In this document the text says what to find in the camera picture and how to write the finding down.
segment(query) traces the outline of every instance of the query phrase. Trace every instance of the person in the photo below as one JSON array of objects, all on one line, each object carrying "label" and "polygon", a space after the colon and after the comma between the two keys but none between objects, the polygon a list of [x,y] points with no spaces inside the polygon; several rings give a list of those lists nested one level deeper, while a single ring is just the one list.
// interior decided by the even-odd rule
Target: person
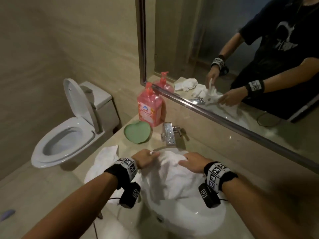
[{"label": "person", "polygon": [[[158,156],[158,152],[150,155],[149,150],[143,149],[131,158],[138,169],[144,169]],[[194,173],[204,173],[206,165],[212,162],[198,153],[187,153],[185,157],[187,160],[179,164]],[[111,172],[101,174],[69,195],[22,239],[80,238],[122,183],[110,168],[106,171]],[[255,238],[310,238],[295,221],[241,179],[223,182],[222,191]]]},{"label": "person", "polygon": [[[318,94],[318,19],[319,0],[271,0],[222,48],[219,58],[225,61],[243,42],[251,45],[262,37],[253,61],[218,102],[233,106],[243,101],[289,119]],[[206,88],[210,80],[214,84],[220,68],[212,63]],[[257,80],[258,92],[252,92]]]}]

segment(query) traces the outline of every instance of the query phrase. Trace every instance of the hand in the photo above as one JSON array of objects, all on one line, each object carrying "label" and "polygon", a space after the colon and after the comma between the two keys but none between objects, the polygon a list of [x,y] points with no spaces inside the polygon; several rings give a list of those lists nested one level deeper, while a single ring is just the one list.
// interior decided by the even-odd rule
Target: hand
[{"label": "hand", "polygon": [[178,164],[197,174],[203,174],[205,166],[212,162],[212,160],[201,156],[199,153],[186,153],[184,156],[187,160],[181,160]]},{"label": "hand", "polygon": [[150,155],[150,152],[150,150],[142,149],[131,157],[135,160],[138,169],[147,168],[160,155],[159,152],[153,152],[153,154]]},{"label": "hand", "polygon": [[239,104],[246,96],[248,96],[248,91],[243,86],[226,92],[219,98],[218,103],[221,105],[225,104],[226,106],[233,106]]},{"label": "hand", "polygon": [[212,86],[213,86],[218,76],[219,76],[219,67],[217,65],[214,65],[206,76],[205,86],[207,89],[209,89],[209,81],[212,80]]}]

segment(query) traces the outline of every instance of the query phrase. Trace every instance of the soap bottle label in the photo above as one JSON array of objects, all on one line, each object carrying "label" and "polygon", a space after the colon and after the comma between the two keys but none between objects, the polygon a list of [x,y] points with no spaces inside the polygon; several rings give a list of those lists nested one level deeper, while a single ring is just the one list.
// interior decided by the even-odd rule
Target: soap bottle label
[{"label": "soap bottle label", "polygon": [[161,108],[156,112],[153,108],[148,105],[138,102],[138,110],[140,118],[149,122],[150,124],[155,124],[158,119],[160,119]]}]

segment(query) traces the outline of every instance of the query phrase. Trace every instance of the pink soap bottle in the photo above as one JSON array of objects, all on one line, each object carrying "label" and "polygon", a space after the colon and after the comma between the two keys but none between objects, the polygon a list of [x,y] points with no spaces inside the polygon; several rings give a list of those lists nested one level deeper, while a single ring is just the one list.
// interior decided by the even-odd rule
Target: pink soap bottle
[{"label": "pink soap bottle", "polygon": [[158,126],[161,123],[163,99],[154,93],[152,83],[146,83],[145,90],[139,94],[137,100],[139,119],[147,122],[151,127]]},{"label": "pink soap bottle", "polygon": [[169,92],[174,93],[174,87],[166,82],[167,73],[168,73],[168,71],[161,72],[161,74],[162,74],[161,79],[159,81],[156,81],[154,84],[159,86],[160,88],[162,88],[164,90],[168,90]]}]

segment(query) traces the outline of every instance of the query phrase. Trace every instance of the mirror frame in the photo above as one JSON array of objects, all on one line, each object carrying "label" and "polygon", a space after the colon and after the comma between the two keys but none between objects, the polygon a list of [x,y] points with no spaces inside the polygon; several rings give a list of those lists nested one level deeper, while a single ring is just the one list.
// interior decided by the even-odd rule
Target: mirror frame
[{"label": "mirror frame", "polygon": [[[136,7],[136,21],[137,21],[137,34],[138,34],[138,56],[139,56],[139,70],[140,70],[140,82],[141,85],[146,85],[146,18],[145,18],[145,0],[135,0]],[[242,126],[235,124],[224,117],[220,117],[210,111],[207,111],[195,104],[192,104],[190,101],[181,98],[175,93],[170,93],[158,86],[153,85],[153,89],[159,92],[162,96],[173,100],[174,102],[312,170],[313,172],[319,174],[319,164],[314,161],[301,156],[298,153],[295,153],[279,144],[276,144],[273,141],[270,141],[263,136],[250,131]]]}]

